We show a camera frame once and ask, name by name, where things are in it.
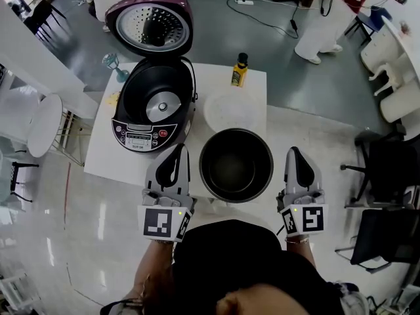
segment bottle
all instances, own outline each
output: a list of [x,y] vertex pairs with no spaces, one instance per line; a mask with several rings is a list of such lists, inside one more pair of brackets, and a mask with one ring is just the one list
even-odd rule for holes
[[248,70],[248,55],[241,52],[238,56],[238,63],[234,66],[234,72],[232,74],[231,85],[235,87],[243,87],[243,81]]

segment red line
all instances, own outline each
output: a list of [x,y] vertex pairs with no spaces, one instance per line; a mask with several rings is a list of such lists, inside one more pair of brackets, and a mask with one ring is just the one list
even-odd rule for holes
[[72,164],[68,163],[68,170],[67,170],[67,181],[66,181],[66,195],[64,196],[64,225],[66,225],[66,213],[67,213],[67,193],[68,193],[68,182],[70,180],[70,168]]

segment stool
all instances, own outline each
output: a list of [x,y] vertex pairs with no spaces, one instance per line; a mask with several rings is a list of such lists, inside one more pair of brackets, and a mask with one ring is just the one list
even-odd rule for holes
[[[77,133],[70,133],[72,127],[78,125]],[[67,158],[84,166],[81,156],[81,136],[90,136],[92,127],[83,123],[70,112],[63,112],[63,105],[57,94],[50,94],[39,104],[32,117],[28,134],[28,150],[35,157],[40,158],[50,149],[65,155]],[[70,135],[79,139],[80,159],[66,151]]]

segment black cap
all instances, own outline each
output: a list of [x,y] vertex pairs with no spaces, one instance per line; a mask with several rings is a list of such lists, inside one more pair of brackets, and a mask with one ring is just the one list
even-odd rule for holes
[[238,62],[242,63],[242,64],[247,64],[248,63],[248,55],[245,54],[244,52],[241,52],[238,56]]

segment wristband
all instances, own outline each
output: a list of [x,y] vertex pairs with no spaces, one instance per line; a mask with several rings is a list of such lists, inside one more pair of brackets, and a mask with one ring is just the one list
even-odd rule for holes
[[159,244],[168,244],[168,245],[173,245],[173,241],[167,241],[167,240],[159,240],[159,239],[153,239],[154,242],[159,243]]
[[286,241],[286,243],[295,244],[295,245],[306,244],[306,243],[309,242],[309,237],[306,237],[305,239],[301,239],[301,240],[297,240],[297,241],[291,241],[286,237],[285,241]]

